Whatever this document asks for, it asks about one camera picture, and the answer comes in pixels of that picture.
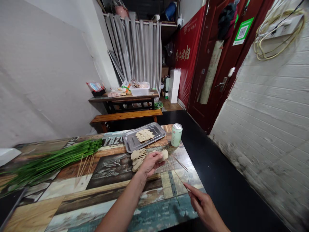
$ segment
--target red door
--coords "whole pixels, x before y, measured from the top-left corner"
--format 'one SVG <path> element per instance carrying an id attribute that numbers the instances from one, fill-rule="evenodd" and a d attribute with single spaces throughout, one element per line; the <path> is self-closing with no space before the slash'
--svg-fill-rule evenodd
<path id="1" fill-rule="evenodd" d="M 246 21 L 254 17 L 252 26 L 258 17 L 259 10 L 264 1 L 267 0 L 250 0 L 246 13 L 244 14 L 244 8 L 247 5 L 248 0 L 240 0 L 238 3 L 238 15 L 239 19 L 236 24 L 233 35 L 224 42 L 221 57 L 218 63 L 217 71 L 212 82 L 212 87 L 208 102 L 206 105 L 198 102 L 199 93 L 203 87 L 205 81 L 207 69 L 210 63 L 212 52 L 218 35 L 218 18 L 221 11 L 234 0 L 217 0 L 210 1 L 208 13 L 206 15 L 205 23 L 202 28 L 202 38 L 199 47 L 199 53 L 197 56 L 196 67 L 193 77 L 193 83 L 190 93 L 188 113 L 194 118 L 194 120 L 208 133 L 209 128 L 212 127 L 212 119 L 215 115 L 220 100 L 225 93 L 229 91 L 226 85 L 229 83 L 230 77 L 228 73 L 231 68 L 235 67 L 236 62 L 242 52 L 242 49 L 246 43 L 233 46 L 233 42 L 237 35 L 239 25 L 241 22 Z M 255 31 L 250 28 L 246 37 L 251 33 L 255 34 Z"/>

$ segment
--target hand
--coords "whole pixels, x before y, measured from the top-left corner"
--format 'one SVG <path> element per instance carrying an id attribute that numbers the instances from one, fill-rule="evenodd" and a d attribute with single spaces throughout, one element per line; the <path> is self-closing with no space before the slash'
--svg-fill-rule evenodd
<path id="1" fill-rule="evenodd" d="M 197 188 L 187 183 L 184 183 L 184 186 L 191 191 L 188 192 L 191 198 L 191 205 L 209 231 L 230 231 L 224 224 L 214 203 L 212 202 L 212 199 L 208 194 L 201 192 Z"/>
<path id="2" fill-rule="evenodd" d="M 137 172 L 142 173 L 142 175 L 145 176 L 146 179 L 151 177 L 158 167 L 165 164 L 165 161 L 159 163 L 159 159 L 161 159 L 162 157 L 163 154 L 158 151 L 148 154 Z"/>

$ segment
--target white wall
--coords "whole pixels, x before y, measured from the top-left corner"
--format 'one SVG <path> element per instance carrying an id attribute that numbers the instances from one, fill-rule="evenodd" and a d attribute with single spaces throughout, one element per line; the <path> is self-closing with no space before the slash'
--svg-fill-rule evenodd
<path id="1" fill-rule="evenodd" d="M 270 61 L 250 49 L 210 134 L 293 231 L 309 228 L 308 27 Z"/>
<path id="2" fill-rule="evenodd" d="M 0 147 L 85 135 L 99 81 L 82 31 L 24 0 L 0 2 Z"/>
<path id="3" fill-rule="evenodd" d="M 118 87 L 108 50 L 113 50 L 102 10 L 96 0 L 25 0 L 85 32 L 84 40 L 107 89 Z"/>
<path id="4" fill-rule="evenodd" d="M 181 27 L 187 24 L 192 17 L 204 6 L 206 0 L 181 0 L 179 15 L 182 15 L 183 24 Z"/>

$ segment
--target stainless steel tray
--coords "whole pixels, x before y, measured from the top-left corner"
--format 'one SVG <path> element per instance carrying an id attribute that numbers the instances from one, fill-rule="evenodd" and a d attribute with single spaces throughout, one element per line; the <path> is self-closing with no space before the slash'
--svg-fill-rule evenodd
<path id="1" fill-rule="evenodd" d="M 140 142 L 135 136 L 138 131 L 143 129 L 149 129 L 154 134 L 153 139 L 155 141 L 166 136 L 166 131 L 163 130 L 162 127 L 156 122 L 152 122 L 137 129 L 131 130 L 123 135 L 123 140 L 125 142 L 127 152 L 132 153 L 135 150 L 139 150 L 147 146 L 145 142 Z M 147 141 L 148 144 L 153 142 L 154 141 L 152 139 Z"/>

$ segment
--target yellow cable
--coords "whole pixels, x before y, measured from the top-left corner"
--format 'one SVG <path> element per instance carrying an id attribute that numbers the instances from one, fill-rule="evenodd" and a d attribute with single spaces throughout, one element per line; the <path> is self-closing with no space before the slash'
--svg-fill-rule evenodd
<path id="1" fill-rule="evenodd" d="M 276 15 L 274 17 L 271 17 L 270 19 L 264 21 L 261 24 L 261 26 L 263 26 L 261 31 L 260 31 L 261 26 L 259 26 L 259 28 L 257 29 L 257 32 L 256 32 L 255 42 L 253 43 L 253 50 L 256 53 L 258 60 L 266 61 L 266 60 L 270 60 L 270 59 L 273 59 L 273 58 L 277 57 L 278 55 L 280 55 L 296 39 L 296 37 L 303 30 L 304 24 L 305 24 L 304 12 L 303 12 L 303 10 L 298 9 L 298 10 L 296 10 L 293 13 L 293 15 L 303 15 L 303 17 L 301 18 L 301 22 L 299 23 L 299 25 L 296 28 L 296 30 L 286 40 L 284 40 L 280 45 L 278 45 L 275 49 L 273 49 L 271 51 L 267 51 L 267 52 L 264 51 L 264 49 L 262 47 L 263 40 L 268 35 L 270 35 L 275 30 L 277 30 L 279 27 L 283 26 L 284 24 L 281 23 L 277 28 L 273 29 L 271 32 L 269 32 L 268 34 L 265 35 L 265 32 L 268 30 L 269 26 L 271 24 L 275 23 L 281 17 L 290 15 L 292 12 L 293 12 L 293 10 L 286 10 L 283 13 L 278 14 L 278 15 Z M 279 47 L 283 46 L 284 44 L 285 44 L 285 46 L 279 52 L 277 52 L 276 54 L 274 54 L 272 56 L 267 56 L 267 54 L 276 51 Z"/>

